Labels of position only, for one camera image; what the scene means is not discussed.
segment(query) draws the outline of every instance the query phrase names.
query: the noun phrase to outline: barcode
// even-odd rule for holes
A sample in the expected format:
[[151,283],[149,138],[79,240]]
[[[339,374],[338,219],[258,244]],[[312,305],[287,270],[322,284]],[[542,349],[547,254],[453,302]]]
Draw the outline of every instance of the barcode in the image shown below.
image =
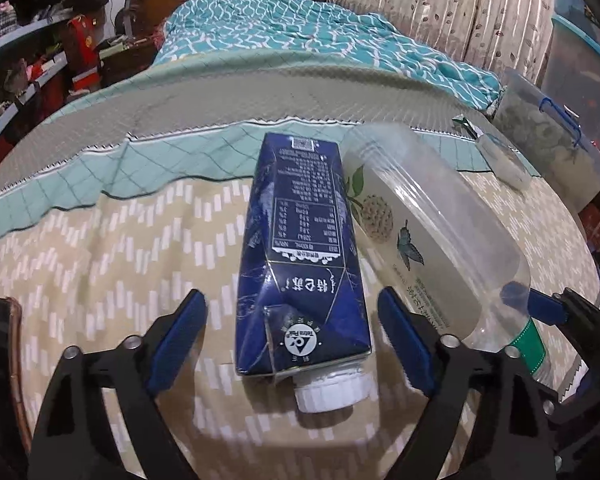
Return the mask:
[[312,152],[314,151],[314,141],[313,139],[303,139],[302,137],[291,137],[291,147],[295,150]]

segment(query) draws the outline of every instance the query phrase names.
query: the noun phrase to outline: white shelf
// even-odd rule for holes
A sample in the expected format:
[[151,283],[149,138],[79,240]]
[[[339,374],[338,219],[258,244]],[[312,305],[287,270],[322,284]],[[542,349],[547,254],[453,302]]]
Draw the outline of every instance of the white shelf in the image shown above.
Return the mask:
[[[53,76],[55,76],[58,72],[60,72],[66,66],[66,56],[64,52],[62,54],[58,54],[55,57],[55,65],[53,65],[49,70],[43,73],[36,81],[40,84],[40,86],[44,86],[47,81],[49,81]],[[20,102],[26,104],[34,95],[36,94],[36,88],[31,83],[27,90],[20,96]],[[15,104],[11,104],[4,113],[0,116],[0,134],[5,129],[7,124],[11,122],[11,120],[18,114],[18,107]]]
[[29,23],[29,25],[24,25],[23,27],[18,27],[16,30],[0,37],[0,50],[9,46],[10,44],[17,43],[19,40],[22,40],[23,38],[26,38],[30,34],[42,30],[43,28],[47,28],[55,23],[65,22],[73,15],[74,12],[72,9],[64,9],[53,16],[49,16],[48,18],[37,20],[36,22]]

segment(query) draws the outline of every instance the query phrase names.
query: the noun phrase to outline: plastic bottle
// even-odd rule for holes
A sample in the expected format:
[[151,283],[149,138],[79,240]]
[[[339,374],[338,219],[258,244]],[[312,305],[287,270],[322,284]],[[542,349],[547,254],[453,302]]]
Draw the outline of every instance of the plastic bottle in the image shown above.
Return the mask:
[[358,247],[382,282],[441,334],[491,352],[516,346],[549,384],[526,257],[462,176],[401,124],[360,126],[342,151],[347,198],[366,233]]

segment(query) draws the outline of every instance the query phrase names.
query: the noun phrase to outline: bed sheet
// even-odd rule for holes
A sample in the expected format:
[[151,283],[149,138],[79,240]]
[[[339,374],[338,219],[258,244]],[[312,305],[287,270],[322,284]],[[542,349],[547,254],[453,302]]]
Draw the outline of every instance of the bed sheet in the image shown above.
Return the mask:
[[418,43],[379,14],[357,15],[313,0],[188,0],[166,20],[154,66],[215,50],[335,54],[429,82],[485,110],[500,91],[495,74]]

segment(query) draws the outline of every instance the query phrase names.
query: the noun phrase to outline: leaf patterned curtain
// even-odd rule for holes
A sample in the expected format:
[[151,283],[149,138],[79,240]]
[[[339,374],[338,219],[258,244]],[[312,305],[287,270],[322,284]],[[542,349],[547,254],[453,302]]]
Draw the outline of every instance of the leaf patterned curtain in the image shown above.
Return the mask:
[[355,12],[380,12],[403,34],[456,61],[502,74],[507,66],[538,77],[554,0],[331,0]]

